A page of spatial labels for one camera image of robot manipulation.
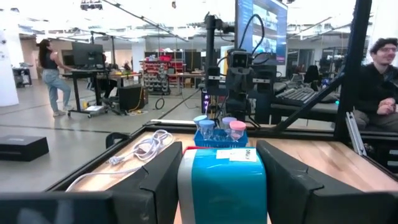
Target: storage rack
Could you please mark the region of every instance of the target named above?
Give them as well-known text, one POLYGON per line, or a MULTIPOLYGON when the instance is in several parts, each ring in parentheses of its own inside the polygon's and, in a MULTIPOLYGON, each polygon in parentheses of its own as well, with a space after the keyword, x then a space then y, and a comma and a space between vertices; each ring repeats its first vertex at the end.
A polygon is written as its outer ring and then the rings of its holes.
POLYGON ((169 62, 161 60, 141 61, 144 86, 150 95, 169 95, 170 82, 167 74, 169 62))

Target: cup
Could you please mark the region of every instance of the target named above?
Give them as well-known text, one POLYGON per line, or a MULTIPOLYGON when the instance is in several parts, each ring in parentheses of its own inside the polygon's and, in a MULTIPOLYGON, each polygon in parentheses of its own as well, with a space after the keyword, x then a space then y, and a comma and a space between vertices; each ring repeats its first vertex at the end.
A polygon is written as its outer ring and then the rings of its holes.
POLYGON ((231 121, 236 121, 236 118, 233 117, 225 117, 222 119, 223 129, 227 135, 231 134, 231 128, 229 127, 229 123, 231 121))
POLYGON ((199 121, 200 133, 204 140, 209 140, 214 133, 215 122, 212 120, 199 121))
POLYGON ((246 130, 246 124, 242 121, 231 121, 229 127, 231 128, 229 136, 233 141, 238 141, 243 136, 244 130, 246 130))
POLYGON ((200 131, 200 126, 199 126, 199 122, 203 121, 203 120, 207 120, 207 115, 200 115, 197 116, 196 118, 193 119, 193 122, 195 122, 197 129, 200 131))

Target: wooden surface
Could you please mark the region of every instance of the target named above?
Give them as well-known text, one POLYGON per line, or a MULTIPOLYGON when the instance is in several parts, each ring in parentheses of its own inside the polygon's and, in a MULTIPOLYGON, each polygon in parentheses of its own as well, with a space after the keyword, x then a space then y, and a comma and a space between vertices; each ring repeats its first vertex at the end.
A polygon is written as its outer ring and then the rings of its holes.
MULTIPOLYGON (((144 133, 124 149, 120 150, 118 156, 126 155, 138 141, 149 138, 152 133, 144 133)), ((249 138, 248 146, 255 146, 257 138, 249 138)), ((300 141, 289 139, 263 139, 288 153, 292 157, 312 166, 319 171, 334 177, 346 184, 356 187, 362 191, 398 191, 398 183, 374 167, 368 161, 357 155, 340 142, 324 141, 300 141)), ((174 134, 174 141, 181 141, 183 148, 194 146, 193 135, 174 134)), ((132 169, 144 165, 137 158, 130 158, 126 162, 111 166, 103 164, 94 172, 112 172, 132 169)), ((130 174, 119 175, 96 175, 87 177, 75 186, 76 191, 99 191, 106 190, 125 179, 130 174)), ((175 224, 181 224, 180 210, 177 209, 175 224)))

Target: screen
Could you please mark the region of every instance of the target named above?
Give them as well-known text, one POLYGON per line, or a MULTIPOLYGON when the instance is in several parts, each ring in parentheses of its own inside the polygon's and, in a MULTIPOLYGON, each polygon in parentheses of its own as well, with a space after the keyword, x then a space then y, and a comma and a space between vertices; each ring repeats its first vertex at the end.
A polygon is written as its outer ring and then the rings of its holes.
POLYGON ((286 29, 287 6, 278 0, 238 0, 236 6, 236 45, 243 39, 242 48, 252 52, 261 40, 261 25, 254 18, 243 36, 244 29, 250 17, 258 14, 262 18, 265 28, 265 36, 256 53, 267 52, 268 55, 260 55, 256 61, 262 61, 269 57, 266 64, 284 65, 286 60, 286 29))

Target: white label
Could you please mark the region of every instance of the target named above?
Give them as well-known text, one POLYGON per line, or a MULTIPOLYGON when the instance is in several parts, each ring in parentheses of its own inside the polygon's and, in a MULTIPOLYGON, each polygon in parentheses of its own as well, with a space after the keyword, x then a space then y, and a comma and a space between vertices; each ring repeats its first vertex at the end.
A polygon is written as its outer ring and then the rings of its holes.
POLYGON ((232 149, 217 150, 216 159, 229 159, 232 149))
POLYGON ((229 161, 257 162, 256 149, 232 149, 229 161))

